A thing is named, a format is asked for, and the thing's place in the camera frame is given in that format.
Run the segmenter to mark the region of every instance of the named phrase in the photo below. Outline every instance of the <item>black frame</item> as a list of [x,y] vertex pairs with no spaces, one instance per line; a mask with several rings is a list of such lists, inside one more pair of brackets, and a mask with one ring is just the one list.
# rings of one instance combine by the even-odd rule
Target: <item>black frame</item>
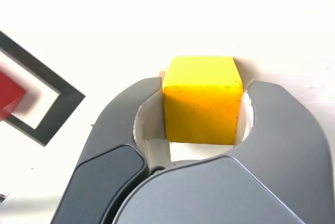
[[37,78],[60,92],[36,129],[30,127],[14,115],[10,115],[5,119],[8,124],[37,141],[42,146],[45,146],[74,112],[85,95],[11,40],[2,31],[0,31],[0,51],[8,57],[13,58],[13,60],[28,69]]

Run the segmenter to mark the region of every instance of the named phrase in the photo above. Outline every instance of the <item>wooden block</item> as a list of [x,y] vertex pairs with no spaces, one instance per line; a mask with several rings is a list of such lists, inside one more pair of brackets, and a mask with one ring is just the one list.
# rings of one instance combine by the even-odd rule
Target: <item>wooden block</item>
[[176,57],[163,81],[172,142],[234,144],[243,85],[231,57]]

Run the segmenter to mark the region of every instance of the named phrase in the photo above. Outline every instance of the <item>red square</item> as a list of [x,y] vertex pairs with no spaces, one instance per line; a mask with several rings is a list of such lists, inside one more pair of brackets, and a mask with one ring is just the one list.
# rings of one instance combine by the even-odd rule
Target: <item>red square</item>
[[0,71],[0,121],[13,113],[26,91]]

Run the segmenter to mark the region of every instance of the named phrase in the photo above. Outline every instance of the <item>white background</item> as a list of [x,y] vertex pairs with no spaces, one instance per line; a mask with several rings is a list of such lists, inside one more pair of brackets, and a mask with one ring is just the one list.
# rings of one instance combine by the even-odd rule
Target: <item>white background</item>
[[12,161],[34,167],[15,179],[0,223],[48,223],[90,124],[176,55],[232,56],[245,83],[283,85],[335,153],[335,0],[1,0],[0,30],[87,96],[44,149],[0,132]]

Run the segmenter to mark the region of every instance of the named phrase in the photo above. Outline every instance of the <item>dark gray gripper pad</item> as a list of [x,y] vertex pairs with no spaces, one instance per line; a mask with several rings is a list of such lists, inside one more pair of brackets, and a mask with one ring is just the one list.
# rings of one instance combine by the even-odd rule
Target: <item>dark gray gripper pad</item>
[[102,111],[52,224],[109,224],[126,196],[150,175],[132,131],[139,107],[160,86],[160,77],[141,80]]
[[334,224],[331,153],[314,116],[279,85],[248,88],[254,126],[236,158],[307,224]]

